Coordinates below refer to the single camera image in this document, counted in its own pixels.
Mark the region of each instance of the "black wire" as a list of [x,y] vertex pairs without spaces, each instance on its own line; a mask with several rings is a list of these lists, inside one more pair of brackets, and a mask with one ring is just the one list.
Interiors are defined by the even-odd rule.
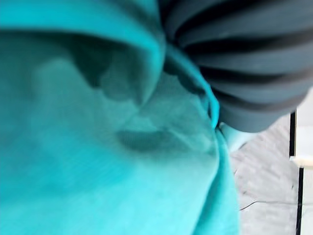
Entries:
[[256,203],[264,203],[264,204],[277,204],[277,205],[293,205],[293,206],[313,206],[313,203],[294,203],[294,202],[278,202],[278,201],[254,201],[250,203],[249,205],[241,208],[239,211],[243,211],[247,209],[248,207],[252,206]]

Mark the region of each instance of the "teal fabric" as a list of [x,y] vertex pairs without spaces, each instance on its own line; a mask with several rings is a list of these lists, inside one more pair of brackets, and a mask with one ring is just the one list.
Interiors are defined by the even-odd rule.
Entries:
[[218,103],[159,21],[155,1],[1,1],[0,234],[238,234]]

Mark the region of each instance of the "teal sweatshirt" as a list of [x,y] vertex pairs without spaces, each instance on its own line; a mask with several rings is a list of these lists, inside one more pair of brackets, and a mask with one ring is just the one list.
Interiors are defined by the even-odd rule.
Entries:
[[0,89],[1,235],[239,233],[219,104],[156,1],[1,0]]

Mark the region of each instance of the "white wall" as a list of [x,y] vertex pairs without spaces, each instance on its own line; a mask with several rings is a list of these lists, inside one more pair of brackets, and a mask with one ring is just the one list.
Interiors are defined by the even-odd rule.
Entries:
[[[297,157],[313,158],[313,90],[298,107],[296,115]],[[313,170],[304,169],[303,204],[313,203]],[[313,235],[313,206],[302,206],[301,235]]]

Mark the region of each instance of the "tiled floor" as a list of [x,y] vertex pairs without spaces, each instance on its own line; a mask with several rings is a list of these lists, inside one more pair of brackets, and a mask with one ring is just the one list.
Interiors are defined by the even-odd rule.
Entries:
[[[255,200],[297,203],[298,167],[289,161],[289,116],[241,150],[232,167],[241,208]],[[297,205],[254,204],[241,212],[242,235],[295,235]]]

